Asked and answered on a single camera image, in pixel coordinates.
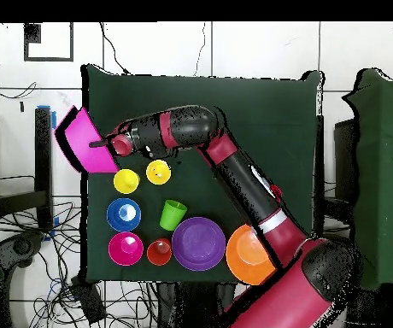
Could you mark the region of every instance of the pink bowl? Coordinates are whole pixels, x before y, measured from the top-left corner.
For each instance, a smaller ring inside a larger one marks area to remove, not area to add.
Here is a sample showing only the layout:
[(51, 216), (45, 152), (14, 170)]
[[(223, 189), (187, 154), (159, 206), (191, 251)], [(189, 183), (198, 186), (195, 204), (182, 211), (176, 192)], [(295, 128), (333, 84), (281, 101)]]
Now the pink bowl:
[(88, 173), (119, 171), (107, 146), (94, 149), (89, 146), (91, 142), (101, 141), (101, 136), (84, 107), (67, 127), (65, 135), (73, 153)]
[(120, 266), (137, 263), (144, 253), (144, 244), (140, 237), (129, 231), (120, 232), (109, 243), (110, 259)]

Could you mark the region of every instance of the wire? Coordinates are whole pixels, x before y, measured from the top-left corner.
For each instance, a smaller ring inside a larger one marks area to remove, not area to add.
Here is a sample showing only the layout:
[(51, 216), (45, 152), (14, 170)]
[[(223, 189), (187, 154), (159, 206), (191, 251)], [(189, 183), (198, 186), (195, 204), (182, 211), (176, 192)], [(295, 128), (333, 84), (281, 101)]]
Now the wire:
[(0, 96), (1, 96), (1, 97), (5, 97), (5, 98), (8, 98), (8, 99), (21, 99), (21, 98), (25, 98), (25, 97), (29, 96), (31, 93), (33, 93), (33, 92), (36, 90), (36, 85), (37, 85), (36, 82), (32, 82), (32, 83), (31, 83), (22, 93), (18, 94), (17, 96), (10, 97), (10, 96), (4, 95), (3, 93), (0, 93)]
[(201, 51), (202, 48), (204, 48), (206, 46), (206, 33), (204, 32), (204, 29), (206, 28), (206, 21), (204, 21), (204, 25), (202, 27), (202, 34), (204, 35), (204, 44), (202, 45), (200, 52), (198, 53), (198, 59), (196, 60), (196, 70), (193, 73), (193, 76), (195, 77), (198, 73), (198, 63), (200, 62), (200, 56), (201, 56)]
[[(58, 227), (53, 230), (56, 232), (55, 235), (51, 235), (50, 231), (43, 231), (37, 227), (31, 227), (33, 224), (37, 224), (37, 218), (30, 212), (20, 212), (20, 213), (12, 213), (10, 215), (6, 215), (7, 217), (2, 217), (0, 220), (1, 223), (4, 223), (7, 226), (15, 226), (20, 230), (16, 229), (5, 229), (11, 231), (22, 232), (23, 230), (33, 230), (33, 231), (41, 231), (44, 237), (49, 237), (51, 239), (51, 243), (53, 244), (54, 250), (57, 256), (57, 276), (53, 276), (50, 274), (50, 265), (46, 260), (44, 255), (41, 252), (38, 252), (38, 256), (44, 263), (44, 270), (48, 279), (50, 280), (50, 290), (47, 296), (40, 296), (36, 298), (33, 303), (34, 316), (31, 320), (31, 323), (28, 328), (54, 328), (55, 325), (73, 325), (74, 328), (81, 328), (82, 325), (78, 326), (78, 323), (83, 323), (88, 321), (87, 318), (83, 315), (81, 317), (76, 317), (72, 315), (73, 311), (82, 310), (78, 301), (73, 299), (73, 296), (69, 289), (68, 282), (68, 269), (67, 263), (65, 262), (63, 256), (67, 252), (79, 253), (79, 251), (72, 249), (74, 244), (80, 244), (79, 235), (69, 236), (67, 231), (79, 231), (79, 229), (72, 227), (69, 224), (69, 221), (76, 217), (79, 212), (74, 213), (73, 211), (77, 209), (72, 202), (62, 202), (60, 204), (55, 204), (55, 206), (64, 206), (68, 205), (69, 208), (65, 208), (58, 214), (54, 216), (65, 214), (63, 221), (59, 224)], [(25, 218), (27, 222), (25, 224), (21, 224), (19, 218)], [(120, 283), (120, 287), (122, 290), (122, 297), (117, 301), (108, 305), (108, 307), (114, 305), (116, 302), (121, 302), (125, 300), (125, 302), (130, 306), (132, 311), (134, 312), (134, 316), (113, 316), (110, 313), (107, 313), (107, 318), (111, 318), (111, 323), (109, 324), (109, 328), (112, 328), (116, 323), (120, 323), (121, 325), (126, 326), (127, 328), (153, 328), (153, 321), (158, 323), (157, 312), (155, 303), (151, 297), (151, 291), (154, 291), (154, 288), (150, 284), (145, 283), (146, 290), (141, 283), (138, 283), (139, 288), (130, 290), (127, 293), (124, 293), (122, 282)], [(138, 296), (136, 299), (135, 308), (132, 306), (130, 301), (127, 300), (126, 296), (130, 295), (135, 291), (140, 291), (141, 296)], [(101, 289), (99, 289), (100, 297), (102, 298)], [(38, 308), (38, 303), (43, 303), (41, 308)], [(139, 307), (141, 305), (146, 306), (146, 313), (143, 315), (140, 314)], [(141, 321), (149, 318), (148, 327), (142, 325)]]
[(336, 184), (336, 182), (328, 182), (328, 181), (324, 181), (324, 183), (328, 184), (328, 185), (335, 185)]
[[(336, 188), (337, 188), (337, 187), (334, 186), (334, 187), (331, 187), (330, 189), (324, 190), (324, 191), (323, 191), (323, 194), (325, 194), (326, 192), (335, 190)], [(315, 197), (317, 197), (317, 196), (319, 196), (319, 194), (317, 194), (317, 193), (313, 193), (313, 194), (311, 195), (312, 198), (315, 198)]]
[(103, 32), (104, 39), (109, 42), (109, 44), (111, 45), (111, 47), (113, 49), (114, 61), (117, 63), (117, 65), (120, 67), (120, 69), (122, 69), (122, 72), (124, 72), (125, 75), (131, 74), (130, 72), (128, 72), (128, 70), (126, 70), (124, 67), (122, 67), (121, 64), (118, 62), (118, 60), (116, 59), (116, 49), (114, 48), (114, 45), (110, 41), (110, 39), (105, 36), (104, 24), (102, 22), (100, 22), (99, 26), (101, 27), (101, 31)]
[(35, 179), (32, 175), (25, 175), (25, 176), (10, 176), (8, 178), (0, 178), (0, 180), (8, 180), (8, 179), (23, 179), (23, 178), (32, 178)]
[(158, 292), (155, 290), (155, 288), (152, 286), (152, 283), (150, 283), (150, 287), (151, 287), (151, 289), (152, 289), (152, 292), (154, 293), (154, 296), (156, 296), (156, 298), (157, 298), (157, 301), (162, 301), (163, 303), (164, 303), (164, 305), (165, 305), (165, 307), (167, 308), (167, 309), (169, 309), (169, 311), (171, 311), (171, 308), (167, 305), (167, 302), (158, 294)]
[(336, 232), (336, 231), (349, 230), (351, 228), (352, 228), (352, 226), (344, 226), (344, 227), (335, 227), (335, 228), (323, 229), (323, 231)]

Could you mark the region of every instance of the red cup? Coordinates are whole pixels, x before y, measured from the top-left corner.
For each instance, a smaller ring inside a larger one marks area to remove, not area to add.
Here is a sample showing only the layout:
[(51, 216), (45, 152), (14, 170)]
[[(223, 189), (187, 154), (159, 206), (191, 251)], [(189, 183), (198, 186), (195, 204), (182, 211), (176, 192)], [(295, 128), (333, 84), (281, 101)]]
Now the red cup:
[(164, 266), (169, 262), (172, 254), (171, 243), (164, 237), (151, 243), (146, 251), (148, 260), (155, 266)]

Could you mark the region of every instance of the table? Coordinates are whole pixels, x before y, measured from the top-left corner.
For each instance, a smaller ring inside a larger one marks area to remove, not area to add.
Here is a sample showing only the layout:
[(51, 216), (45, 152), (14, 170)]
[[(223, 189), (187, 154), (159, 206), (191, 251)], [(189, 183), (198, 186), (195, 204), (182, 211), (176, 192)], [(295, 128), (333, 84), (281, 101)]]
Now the table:
[[(310, 231), (318, 72), (307, 74), (305, 80), (116, 76), (89, 65), (83, 67), (82, 76), (83, 106), (103, 135), (123, 120), (166, 108), (198, 104), (223, 109), (235, 139), (281, 188), (290, 211)], [(259, 149), (258, 144), (266, 148)], [(141, 178), (129, 197), (142, 210), (142, 221), (133, 232), (142, 238), (145, 250), (156, 238), (172, 235), (158, 225), (168, 198), (188, 206), (186, 218), (204, 216), (218, 223), (228, 240), (243, 221), (201, 156), (185, 150), (167, 162), (172, 177), (155, 186), (145, 176), (149, 160), (141, 155), (119, 159), (121, 168), (131, 168)], [(108, 243), (116, 231), (106, 221), (106, 209), (125, 196), (114, 189), (113, 177), (88, 175), (87, 279), (237, 282), (225, 258), (206, 272), (184, 269), (174, 258), (165, 266), (153, 266), (146, 253), (133, 266), (115, 265)]]
[(393, 284), (393, 81), (376, 69), (366, 69), (358, 80), (347, 96), (361, 131), (355, 241), (364, 255), (361, 288), (375, 290)]

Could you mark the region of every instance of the purple plate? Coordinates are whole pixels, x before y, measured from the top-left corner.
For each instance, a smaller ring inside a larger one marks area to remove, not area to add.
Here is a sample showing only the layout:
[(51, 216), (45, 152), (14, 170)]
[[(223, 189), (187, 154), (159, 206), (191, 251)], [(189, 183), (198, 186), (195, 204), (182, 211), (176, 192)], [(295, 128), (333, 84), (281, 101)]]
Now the purple plate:
[(186, 269), (207, 271), (226, 252), (226, 236), (212, 220), (196, 217), (183, 221), (173, 232), (173, 255)]

